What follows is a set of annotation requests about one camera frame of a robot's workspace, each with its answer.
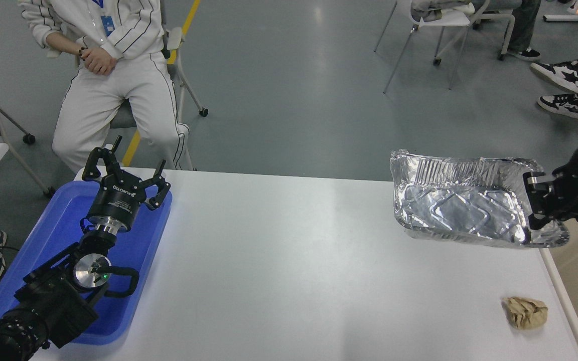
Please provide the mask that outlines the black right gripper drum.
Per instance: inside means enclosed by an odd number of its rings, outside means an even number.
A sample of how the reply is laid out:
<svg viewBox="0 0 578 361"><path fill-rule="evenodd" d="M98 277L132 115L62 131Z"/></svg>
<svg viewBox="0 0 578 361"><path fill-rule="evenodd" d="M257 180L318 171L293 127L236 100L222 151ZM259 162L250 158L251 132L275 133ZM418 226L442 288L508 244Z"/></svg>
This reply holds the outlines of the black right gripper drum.
<svg viewBox="0 0 578 361"><path fill-rule="evenodd" d="M558 167L552 174L555 201L552 203L550 218L562 221L575 219L578 222L578 172Z"/></svg>

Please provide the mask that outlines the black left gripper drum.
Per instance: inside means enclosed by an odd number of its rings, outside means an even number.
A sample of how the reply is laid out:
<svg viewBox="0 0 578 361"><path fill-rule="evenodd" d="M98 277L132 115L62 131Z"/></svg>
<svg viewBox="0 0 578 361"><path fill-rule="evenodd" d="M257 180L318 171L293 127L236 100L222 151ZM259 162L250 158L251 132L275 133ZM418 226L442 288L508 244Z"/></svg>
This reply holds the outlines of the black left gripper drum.
<svg viewBox="0 0 578 361"><path fill-rule="evenodd" d="M122 229L130 229L138 210L146 199L145 189L140 187L137 176L105 176L99 183L99 191L87 213L87 220L98 223L103 218L111 218L121 224Z"/></svg>

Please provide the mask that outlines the person's left hand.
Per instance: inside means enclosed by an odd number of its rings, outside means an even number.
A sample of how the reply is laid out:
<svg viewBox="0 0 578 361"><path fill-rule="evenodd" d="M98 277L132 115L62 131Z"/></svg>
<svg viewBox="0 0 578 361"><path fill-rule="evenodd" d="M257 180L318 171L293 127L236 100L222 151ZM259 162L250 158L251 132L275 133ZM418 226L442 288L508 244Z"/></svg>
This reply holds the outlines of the person's left hand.
<svg viewBox="0 0 578 361"><path fill-rule="evenodd" d="M103 59L104 59L104 67L101 69L101 71L99 71L99 73L94 73L95 75L104 75L104 76L108 76L110 75L110 73L112 73L112 71L115 68L115 65L117 64L117 59L115 59L113 56L111 56L106 50L102 50L100 51L103 54Z"/></svg>

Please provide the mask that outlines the person's right hand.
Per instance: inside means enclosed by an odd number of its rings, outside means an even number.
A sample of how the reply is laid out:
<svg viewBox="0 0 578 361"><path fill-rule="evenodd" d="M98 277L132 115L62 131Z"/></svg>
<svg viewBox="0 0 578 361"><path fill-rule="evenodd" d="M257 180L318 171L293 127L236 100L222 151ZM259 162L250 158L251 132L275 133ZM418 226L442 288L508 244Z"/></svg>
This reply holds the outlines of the person's right hand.
<svg viewBox="0 0 578 361"><path fill-rule="evenodd" d="M103 54L100 52L102 50L100 47L81 48L79 50L80 59L83 60L86 69L90 72L97 74L105 66Z"/></svg>

